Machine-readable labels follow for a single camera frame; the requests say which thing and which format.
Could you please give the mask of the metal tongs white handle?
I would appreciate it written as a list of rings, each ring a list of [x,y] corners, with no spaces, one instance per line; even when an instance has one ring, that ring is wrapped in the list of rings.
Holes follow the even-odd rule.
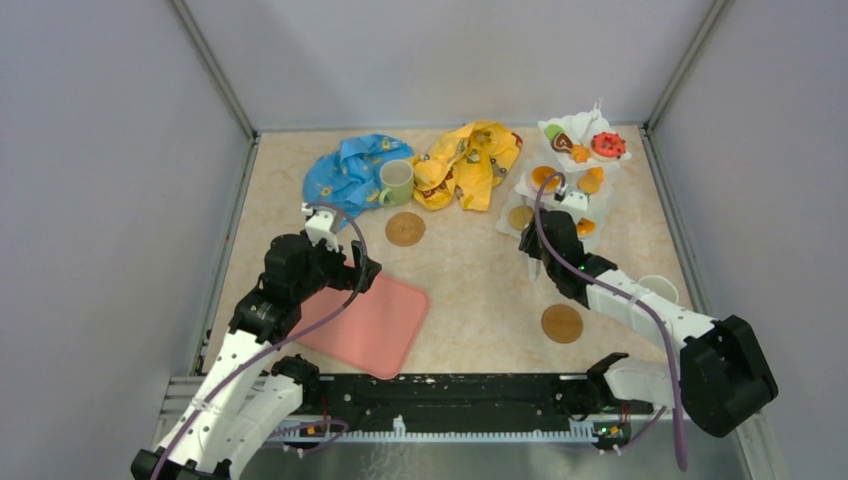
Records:
[[[536,282],[539,278],[542,269],[542,262],[538,259],[529,257],[527,259],[528,279],[531,282]]]

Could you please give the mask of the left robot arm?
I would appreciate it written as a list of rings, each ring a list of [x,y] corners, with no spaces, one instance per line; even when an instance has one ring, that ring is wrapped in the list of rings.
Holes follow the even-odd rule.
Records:
[[[247,396],[271,355],[340,315],[366,292],[381,266],[362,237],[351,251],[312,242],[305,232],[275,238],[256,286],[235,307],[212,368],[177,424],[153,450],[140,450],[135,479],[237,479],[290,414],[319,404],[314,365],[275,366],[265,387]]]

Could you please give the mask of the brown heart cookie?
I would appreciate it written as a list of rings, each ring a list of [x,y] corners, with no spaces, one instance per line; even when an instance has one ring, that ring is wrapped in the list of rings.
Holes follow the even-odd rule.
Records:
[[[557,132],[550,139],[551,148],[558,153],[568,153],[570,154],[573,149],[572,140],[566,135],[564,131]]]

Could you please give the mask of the pink cup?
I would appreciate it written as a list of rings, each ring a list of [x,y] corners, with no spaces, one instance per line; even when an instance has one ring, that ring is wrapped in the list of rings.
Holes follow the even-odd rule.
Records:
[[[637,283],[646,289],[653,291],[661,298],[677,304],[680,296],[676,286],[666,277],[660,275],[645,275],[642,276]]]

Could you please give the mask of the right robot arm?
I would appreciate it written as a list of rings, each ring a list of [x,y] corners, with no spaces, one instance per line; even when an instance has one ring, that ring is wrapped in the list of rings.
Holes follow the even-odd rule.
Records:
[[[537,212],[520,251],[540,262],[566,298],[607,315],[662,349],[652,362],[610,354],[590,370],[589,404],[612,412],[624,401],[669,407],[702,431],[724,437],[779,395],[753,327],[716,319],[639,285],[612,261],[584,250],[564,211]]]

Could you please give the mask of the round tan muffin cake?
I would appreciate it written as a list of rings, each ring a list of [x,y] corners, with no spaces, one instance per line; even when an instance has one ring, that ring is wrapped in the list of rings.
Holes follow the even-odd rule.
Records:
[[[515,231],[523,231],[534,217],[533,208],[520,205],[512,208],[507,214],[507,223]]]

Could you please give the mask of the round yellow cracker biscuit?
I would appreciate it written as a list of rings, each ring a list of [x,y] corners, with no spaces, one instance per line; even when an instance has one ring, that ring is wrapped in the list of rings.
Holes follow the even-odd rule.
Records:
[[[577,187],[586,195],[596,194],[600,190],[601,185],[602,181],[590,173],[581,177],[577,182]]]

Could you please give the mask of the green round macaron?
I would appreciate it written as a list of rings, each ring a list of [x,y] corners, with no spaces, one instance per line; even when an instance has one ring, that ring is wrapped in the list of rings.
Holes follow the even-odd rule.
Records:
[[[557,135],[563,132],[563,128],[556,124],[549,124],[544,128],[544,134],[549,141],[553,141]]]

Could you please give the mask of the red orange donut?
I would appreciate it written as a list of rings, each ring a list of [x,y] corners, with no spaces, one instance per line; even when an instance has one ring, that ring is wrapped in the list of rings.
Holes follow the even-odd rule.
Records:
[[[615,132],[600,132],[589,143],[590,153],[598,161],[621,160],[627,153],[625,140]]]

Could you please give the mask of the woven rattan coaster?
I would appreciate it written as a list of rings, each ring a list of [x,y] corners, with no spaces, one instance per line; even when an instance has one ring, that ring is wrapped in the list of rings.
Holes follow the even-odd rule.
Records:
[[[398,247],[411,247],[417,244],[425,232],[424,220],[410,212],[401,212],[392,216],[385,225],[386,238]]]

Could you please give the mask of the orange swirl cookie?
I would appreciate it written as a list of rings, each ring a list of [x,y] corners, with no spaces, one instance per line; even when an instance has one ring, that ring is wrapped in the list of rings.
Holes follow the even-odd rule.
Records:
[[[591,158],[591,150],[584,145],[575,144],[571,148],[570,155],[575,163],[586,163]]]

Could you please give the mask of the round wooden coaster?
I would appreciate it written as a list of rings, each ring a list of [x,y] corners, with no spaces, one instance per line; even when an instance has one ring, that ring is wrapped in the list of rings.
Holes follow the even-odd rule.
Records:
[[[541,326],[545,335],[558,344],[570,344],[577,341],[584,331],[580,313],[573,307],[555,304],[542,314]]]

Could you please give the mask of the orange glazed bun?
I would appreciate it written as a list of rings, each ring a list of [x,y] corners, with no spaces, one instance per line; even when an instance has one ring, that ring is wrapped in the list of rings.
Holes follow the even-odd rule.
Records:
[[[595,222],[587,219],[581,218],[576,223],[576,232],[580,239],[588,238],[594,234],[596,231],[597,225]]]

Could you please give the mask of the green mug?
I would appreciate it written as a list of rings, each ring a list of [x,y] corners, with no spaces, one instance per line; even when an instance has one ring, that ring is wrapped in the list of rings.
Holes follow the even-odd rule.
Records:
[[[408,204],[414,190],[414,170],[406,160],[391,160],[379,172],[382,190],[378,197],[381,206]]]

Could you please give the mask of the yellow orange pastry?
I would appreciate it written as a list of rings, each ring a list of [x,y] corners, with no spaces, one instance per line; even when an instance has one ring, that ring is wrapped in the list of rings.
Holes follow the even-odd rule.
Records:
[[[554,167],[539,166],[531,171],[529,182],[535,191],[543,191],[545,194],[549,194],[559,188],[561,179]]]

